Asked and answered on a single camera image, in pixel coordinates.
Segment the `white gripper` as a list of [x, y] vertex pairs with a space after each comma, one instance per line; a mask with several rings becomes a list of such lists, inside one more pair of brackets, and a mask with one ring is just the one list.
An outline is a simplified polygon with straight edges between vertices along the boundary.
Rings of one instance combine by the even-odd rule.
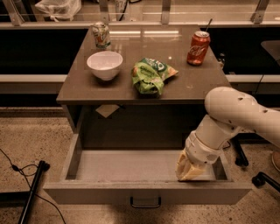
[[221, 154], [221, 149], [212, 149], [203, 144], [192, 131], [185, 140], [185, 150], [179, 154], [176, 176], [178, 180], [209, 179], [212, 167]]

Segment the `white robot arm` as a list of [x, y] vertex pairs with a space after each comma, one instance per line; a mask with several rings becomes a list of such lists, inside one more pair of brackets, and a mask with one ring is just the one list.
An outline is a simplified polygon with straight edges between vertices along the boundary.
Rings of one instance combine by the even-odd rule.
[[280, 112], [266, 108], [246, 93], [216, 87], [205, 98], [207, 114], [185, 140], [177, 163], [179, 181], [203, 174], [216, 162], [226, 141], [247, 129], [280, 146]]

